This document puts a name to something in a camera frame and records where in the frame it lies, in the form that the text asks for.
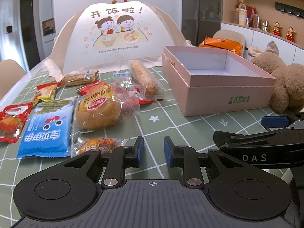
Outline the small orange snack packet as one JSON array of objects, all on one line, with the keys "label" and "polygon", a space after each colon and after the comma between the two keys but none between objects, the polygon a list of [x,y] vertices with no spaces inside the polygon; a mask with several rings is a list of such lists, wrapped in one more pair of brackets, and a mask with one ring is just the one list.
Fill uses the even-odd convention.
[{"label": "small orange snack packet", "polygon": [[76,142],[73,144],[72,156],[77,156],[90,150],[100,150],[102,154],[111,153],[114,148],[125,146],[128,141],[129,138],[118,139],[109,137],[78,137]]}]

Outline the blue seaweed snack bag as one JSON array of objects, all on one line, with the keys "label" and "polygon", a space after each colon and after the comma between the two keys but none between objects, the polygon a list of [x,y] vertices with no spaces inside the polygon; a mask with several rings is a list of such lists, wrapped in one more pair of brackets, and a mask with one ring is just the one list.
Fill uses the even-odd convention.
[{"label": "blue seaweed snack bag", "polygon": [[73,101],[58,99],[37,104],[23,135],[17,158],[70,155]]}]

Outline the packaged round bread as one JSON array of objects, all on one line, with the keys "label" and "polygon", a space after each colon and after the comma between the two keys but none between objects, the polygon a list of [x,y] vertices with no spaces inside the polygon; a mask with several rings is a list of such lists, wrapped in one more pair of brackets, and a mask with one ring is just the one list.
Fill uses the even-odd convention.
[{"label": "packaged round bread", "polygon": [[80,131],[97,130],[121,123],[139,111],[134,93],[116,83],[106,84],[76,99],[73,126]]}]

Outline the red chicken snack packet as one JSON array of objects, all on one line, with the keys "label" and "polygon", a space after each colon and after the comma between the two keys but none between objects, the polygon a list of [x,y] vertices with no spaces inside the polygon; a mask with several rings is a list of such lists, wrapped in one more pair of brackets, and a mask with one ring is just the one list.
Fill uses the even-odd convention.
[{"label": "red chicken snack packet", "polygon": [[9,105],[1,111],[1,142],[15,143],[18,141],[32,107],[33,103],[28,102]]}]

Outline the yellow red candy packet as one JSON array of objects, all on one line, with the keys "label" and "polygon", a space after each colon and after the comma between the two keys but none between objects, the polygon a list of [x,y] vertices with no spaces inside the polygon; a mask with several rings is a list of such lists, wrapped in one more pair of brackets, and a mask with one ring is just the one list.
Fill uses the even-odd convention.
[{"label": "yellow red candy packet", "polygon": [[60,82],[45,83],[37,86],[37,90],[32,99],[33,106],[37,105],[39,102],[53,101],[60,86]]}]

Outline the clear cracker pack red ends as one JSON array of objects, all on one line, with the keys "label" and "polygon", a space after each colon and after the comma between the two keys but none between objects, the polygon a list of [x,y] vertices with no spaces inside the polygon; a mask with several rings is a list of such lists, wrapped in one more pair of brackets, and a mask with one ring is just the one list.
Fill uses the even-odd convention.
[{"label": "clear cracker pack red ends", "polygon": [[98,70],[88,70],[82,72],[75,72],[66,75],[62,81],[62,86],[79,86],[89,84],[96,80]]}]

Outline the long biscuit pack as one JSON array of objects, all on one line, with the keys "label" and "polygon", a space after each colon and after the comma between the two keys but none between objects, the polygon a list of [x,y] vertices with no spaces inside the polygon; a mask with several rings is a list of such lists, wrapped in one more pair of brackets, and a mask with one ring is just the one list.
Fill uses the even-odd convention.
[{"label": "long biscuit pack", "polygon": [[140,60],[130,60],[128,65],[135,83],[147,99],[162,100],[164,98],[162,84]]}]

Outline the pink cardboard box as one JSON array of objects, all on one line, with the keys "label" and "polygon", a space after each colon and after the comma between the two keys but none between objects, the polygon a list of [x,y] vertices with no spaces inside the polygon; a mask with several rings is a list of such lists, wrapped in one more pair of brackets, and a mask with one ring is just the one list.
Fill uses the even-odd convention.
[{"label": "pink cardboard box", "polygon": [[225,49],[166,46],[162,72],[183,116],[267,107],[275,77]]}]

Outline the red gold figurine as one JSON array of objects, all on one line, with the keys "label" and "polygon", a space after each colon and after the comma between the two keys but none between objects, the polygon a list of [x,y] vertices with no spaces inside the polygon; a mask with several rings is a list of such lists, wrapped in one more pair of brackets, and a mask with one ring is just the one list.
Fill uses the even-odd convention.
[{"label": "red gold figurine", "polygon": [[280,25],[280,23],[276,22],[274,24],[274,27],[273,27],[273,30],[272,30],[272,34],[276,35],[276,36],[281,36],[281,29],[282,29],[282,26]]},{"label": "red gold figurine", "polygon": [[294,38],[295,38],[295,35],[296,35],[296,31],[294,30],[294,28],[292,26],[290,26],[288,29],[287,29],[287,33],[286,33],[286,36],[285,38],[291,42],[295,42],[294,41]]}]

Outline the metal tin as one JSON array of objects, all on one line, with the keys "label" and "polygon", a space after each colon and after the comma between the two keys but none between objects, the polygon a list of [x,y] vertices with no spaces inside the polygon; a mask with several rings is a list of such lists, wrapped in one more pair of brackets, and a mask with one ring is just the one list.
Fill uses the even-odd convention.
[{"label": "metal tin", "polygon": [[269,21],[267,21],[267,20],[260,20],[260,29],[262,31],[268,32],[268,27],[269,27]]}]

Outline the beige chair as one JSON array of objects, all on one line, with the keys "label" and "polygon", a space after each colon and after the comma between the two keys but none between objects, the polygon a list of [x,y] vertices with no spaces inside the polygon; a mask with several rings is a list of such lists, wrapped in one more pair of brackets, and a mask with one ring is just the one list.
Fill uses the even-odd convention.
[{"label": "beige chair", "polygon": [[233,40],[235,42],[238,42],[242,45],[243,49],[241,50],[241,56],[244,55],[244,49],[245,49],[245,38],[244,36],[236,31],[232,30],[219,30],[214,35],[213,38],[221,38],[221,39],[227,39],[227,40]]},{"label": "beige chair", "polygon": [[1,99],[23,77],[26,72],[14,60],[4,60],[0,63],[0,97]]}]

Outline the yellow white jar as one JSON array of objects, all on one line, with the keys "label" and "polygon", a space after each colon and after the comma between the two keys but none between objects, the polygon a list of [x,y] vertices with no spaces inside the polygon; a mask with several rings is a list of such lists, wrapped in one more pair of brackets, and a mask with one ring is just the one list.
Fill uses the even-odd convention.
[{"label": "yellow white jar", "polygon": [[246,26],[247,23],[247,10],[239,9],[239,25]]}]

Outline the beige chair at left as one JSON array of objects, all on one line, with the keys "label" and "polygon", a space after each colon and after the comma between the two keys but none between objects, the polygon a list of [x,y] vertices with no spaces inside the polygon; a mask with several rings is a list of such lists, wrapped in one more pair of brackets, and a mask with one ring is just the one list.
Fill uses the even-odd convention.
[{"label": "beige chair at left", "polygon": [[0,63],[0,97],[1,99],[23,77],[26,72],[14,60],[4,60]]}]

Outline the white mesh food cover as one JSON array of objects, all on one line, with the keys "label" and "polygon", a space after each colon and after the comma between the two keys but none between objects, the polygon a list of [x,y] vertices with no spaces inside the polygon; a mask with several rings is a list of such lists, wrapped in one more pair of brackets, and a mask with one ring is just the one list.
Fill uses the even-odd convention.
[{"label": "white mesh food cover", "polygon": [[162,9],[142,2],[98,3],[70,18],[44,66],[60,81],[79,70],[122,70],[129,60],[161,65],[165,46],[190,46]]}]

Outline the wooden wall shelf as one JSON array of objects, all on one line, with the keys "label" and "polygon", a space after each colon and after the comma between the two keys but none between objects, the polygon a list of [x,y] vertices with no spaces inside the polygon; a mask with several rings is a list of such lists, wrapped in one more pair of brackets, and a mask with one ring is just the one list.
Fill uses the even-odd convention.
[{"label": "wooden wall shelf", "polygon": [[[257,10],[257,14],[261,19],[270,22],[273,26],[275,22],[279,22],[282,26],[282,37],[285,37],[287,29],[292,26],[296,31],[295,44],[303,48],[303,19],[296,15],[281,12],[275,9],[275,3],[282,3],[303,9],[303,0],[245,0],[247,5],[253,6]],[[234,21],[234,11],[237,0],[222,0],[222,22],[232,23]]]}]

